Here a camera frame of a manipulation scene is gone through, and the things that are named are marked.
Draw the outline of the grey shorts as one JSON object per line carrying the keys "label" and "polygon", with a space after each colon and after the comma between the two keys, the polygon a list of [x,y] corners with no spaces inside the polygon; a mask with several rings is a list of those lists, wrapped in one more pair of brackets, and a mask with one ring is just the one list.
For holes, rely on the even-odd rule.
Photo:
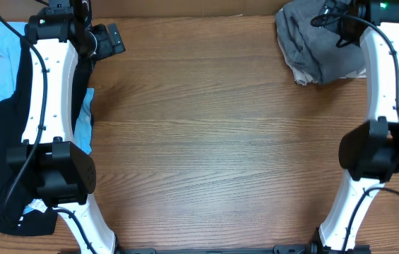
{"label": "grey shorts", "polygon": [[354,45],[336,47],[339,35],[311,26],[325,0],[295,0],[275,14],[278,40],[291,64],[310,74],[318,84],[331,83],[365,68],[362,50]]}

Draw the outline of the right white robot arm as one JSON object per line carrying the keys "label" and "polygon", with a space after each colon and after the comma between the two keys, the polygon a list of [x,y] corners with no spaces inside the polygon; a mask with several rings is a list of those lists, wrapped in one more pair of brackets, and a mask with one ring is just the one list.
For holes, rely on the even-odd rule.
{"label": "right white robot arm", "polygon": [[399,1],[326,1],[311,25],[339,35],[338,48],[362,50],[367,75],[364,123],[340,141],[344,170],[333,206],[305,246],[275,253],[370,253],[355,243],[370,204],[399,173]]}

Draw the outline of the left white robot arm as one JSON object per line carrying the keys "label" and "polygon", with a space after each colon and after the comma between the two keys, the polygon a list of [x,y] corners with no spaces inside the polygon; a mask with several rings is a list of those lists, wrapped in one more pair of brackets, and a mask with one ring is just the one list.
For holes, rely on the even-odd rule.
{"label": "left white robot arm", "polygon": [[20,144],[6,161],[31,197],[30,206],[61,216],[82,253],[120,253],[119,240],[96,203],[93,159],[76,145],[73,82],[81,61],[124,52],[115,24],[92,25],[89,1],[51,1],[26,30],[32,59],[30,106]]}

